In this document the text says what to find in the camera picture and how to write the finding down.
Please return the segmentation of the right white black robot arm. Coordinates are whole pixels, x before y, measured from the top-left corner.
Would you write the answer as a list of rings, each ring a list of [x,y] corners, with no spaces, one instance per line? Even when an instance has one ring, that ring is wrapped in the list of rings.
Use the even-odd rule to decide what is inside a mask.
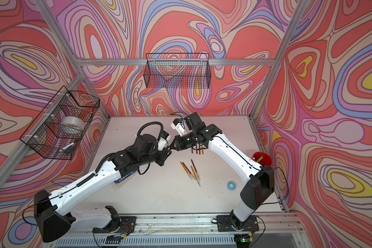
[[[196,112],[174,119],[171,128],[178,133],[171,149],[181,151],[203,145],[222,158],[245,183],[241,200],[227,222],[235,230],[243,230],[252,214],[274,193],[274,169],[245,155],[220,128],[214,124],[207,126]]]

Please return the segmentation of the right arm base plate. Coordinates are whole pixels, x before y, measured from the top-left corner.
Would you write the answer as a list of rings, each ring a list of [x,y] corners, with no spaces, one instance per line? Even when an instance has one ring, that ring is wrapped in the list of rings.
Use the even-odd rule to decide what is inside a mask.
[[[255,233],[259,231],[257,218],[253,215],[250,215],[245,221],[240,221],[231,215],[219,215],[213,218],[211,222],[217,225],[219,232],[248,231]]]

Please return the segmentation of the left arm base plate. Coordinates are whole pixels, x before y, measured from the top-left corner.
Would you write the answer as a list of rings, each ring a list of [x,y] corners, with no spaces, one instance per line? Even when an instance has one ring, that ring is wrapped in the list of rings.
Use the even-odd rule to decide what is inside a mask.
[[[110,221],[110,223],[104,228],[93,228],[94,234],[131,234],[134,232],[136,226],[135,216],[122,216],[115,220]]]

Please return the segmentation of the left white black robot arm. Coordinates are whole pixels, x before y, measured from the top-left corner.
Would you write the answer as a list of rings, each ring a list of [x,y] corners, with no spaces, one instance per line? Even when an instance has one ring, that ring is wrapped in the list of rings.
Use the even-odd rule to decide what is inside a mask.
[[[127,177],[142,165],[164,165],[172,153],[150,141],[138,142],[116,153],[106,155],[97,168],[58,190],[41,190],[34,196],[34,218],[45,243],[53,242],[70,230],[98,229],[116,232],[125,227],[132,232],[113,206],[93,210],[76,210],[76,206],[108,184]]]

